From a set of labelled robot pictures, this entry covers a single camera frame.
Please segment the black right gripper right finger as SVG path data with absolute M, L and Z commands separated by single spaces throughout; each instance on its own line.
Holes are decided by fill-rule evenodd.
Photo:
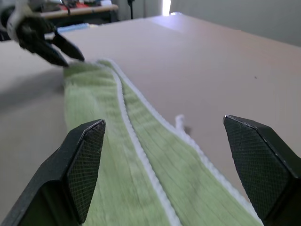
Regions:
M 301 158 L 269 126 L 226 115 L 242 186 L 264 226 L 301 226 Z

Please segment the black stand pole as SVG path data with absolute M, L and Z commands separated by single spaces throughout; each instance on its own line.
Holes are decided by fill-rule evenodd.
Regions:
M 130 8 L 130 18 L 133 19 L 134 18 L 134 13 L 133 13 L 133 2 L 135 0 L 127 0 L 127 4 Z

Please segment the blue foam sheet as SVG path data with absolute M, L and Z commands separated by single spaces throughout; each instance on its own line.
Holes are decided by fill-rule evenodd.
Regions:
M 83 23 L 83 24 L 73 24 L 73 25 L 69 25 L 69 26 L 65 26 L 65 27 L 59 27 L 59 28 L 57 28 L 57 30 L 59 33 L 63 33 L 63 32 L 83 30 L 83 29 L 87 29 L 89 27 L 90 27 L 90 24 Z

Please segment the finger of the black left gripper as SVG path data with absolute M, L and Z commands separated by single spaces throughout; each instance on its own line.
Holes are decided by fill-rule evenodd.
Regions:
M 69 66 L 64 57 L 47 41 L 37 41 L 33 45 L 33 50 L 37 55 L 53 65 L 62 67 Z
M 67 40 L 59 32 L 55 32 L 55 35 L 51 41 L 53 45 L 58 47 L 64 54 L 70 58 L 77 59 L 79 61 L 85 61 L 85 58 L 80 49 L 72 42 Z

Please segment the green towel with white edging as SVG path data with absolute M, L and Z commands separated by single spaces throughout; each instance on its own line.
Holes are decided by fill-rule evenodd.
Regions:
M 104 119 L 84 226 L 263 226 L 252 205 L 182 129 L 110 60 L 64 70 L 68 129 Z

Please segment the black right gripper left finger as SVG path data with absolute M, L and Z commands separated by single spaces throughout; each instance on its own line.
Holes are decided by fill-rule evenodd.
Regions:
M 98 178 L 105 127 L 99 119 L 70 130 L 0 226 L 82 226 Z

